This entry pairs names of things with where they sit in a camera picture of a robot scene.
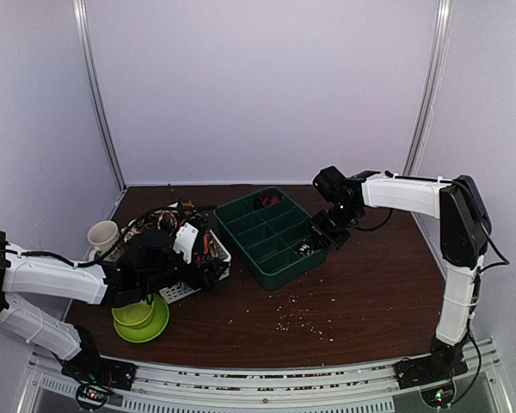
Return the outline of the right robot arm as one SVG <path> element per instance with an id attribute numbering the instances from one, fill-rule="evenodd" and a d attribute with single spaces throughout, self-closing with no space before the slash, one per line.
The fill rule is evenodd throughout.
<path id="1" fill-rule="evenodd" d="M 416 213 L 439 223 L 439 251 L 445 265 L 445 290 L 440 319 L 424 360 L 429 379 L 443 379 L 454 370 L 470 338 L 470 324 L 479 301 L 484 259 L 489 250 L 497 266 L 508 259 L 495 246 L 492 224 L 471 176 L 453 179 L 402 176 L 365 170 L 344 176 L 335 166 L 321 170 L 313 187 L 331 203 L 316 213 L 310 230 L 322 244 L 340 248 L 352 229 L 359 229 L 367 208 Z"/>

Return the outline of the black white floral tie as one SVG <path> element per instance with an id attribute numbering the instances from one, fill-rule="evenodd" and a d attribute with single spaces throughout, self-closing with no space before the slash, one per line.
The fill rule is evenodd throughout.
<path id="1" fill-rule="evenodd" d="M 309 243 L 301 243 L 296 248 L 296 253 L 299 257 L 307 257 L 316 252 L 313 245 L 310 245 Z"/>

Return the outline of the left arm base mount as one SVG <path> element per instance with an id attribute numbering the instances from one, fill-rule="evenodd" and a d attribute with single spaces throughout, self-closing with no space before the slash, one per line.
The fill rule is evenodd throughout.
<path id="1" fill-rule="evenodd" d="M 137 366 L 130 362 L 103 358 L 97 365 L 80 367 L 70 361 L 59 361 L 61 373 L 79 384 L 101 387 L 108 391 L 130 391 L 136 376 Z"/>

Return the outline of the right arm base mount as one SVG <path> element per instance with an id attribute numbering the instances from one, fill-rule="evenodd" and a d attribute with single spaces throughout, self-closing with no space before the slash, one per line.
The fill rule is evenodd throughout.
<path id="1" fill-rule="evenodd" d="M 431 355 L 415 359 L 404 358 L 394 365 L 394 372 L 401 390 L 449 379 L 467 373 L 465 361 L 457 361 L 452 366 L 437 364 Z"/>

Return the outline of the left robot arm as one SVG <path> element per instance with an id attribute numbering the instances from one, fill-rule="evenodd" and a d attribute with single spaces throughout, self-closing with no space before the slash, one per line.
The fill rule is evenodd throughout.
<path id="1" fill-rule="evenodd" d="M 52 352 L 71 376 L 97 382 L 109 374 L 91 333 L 67 324 L 26 301 L 23 293 L 121 308 L 149 301 L 154 293 L 184 283 L 210 290 L 230 260 L 222 247 L 199 246 L 196 230 L 171 236 L 147 229 L 120 240 L 120 257 L 110 262 L 99 256 L 92 262 L 71 262 L 51 252 L 23 250 L 0 231 L 0 327 Z"/>

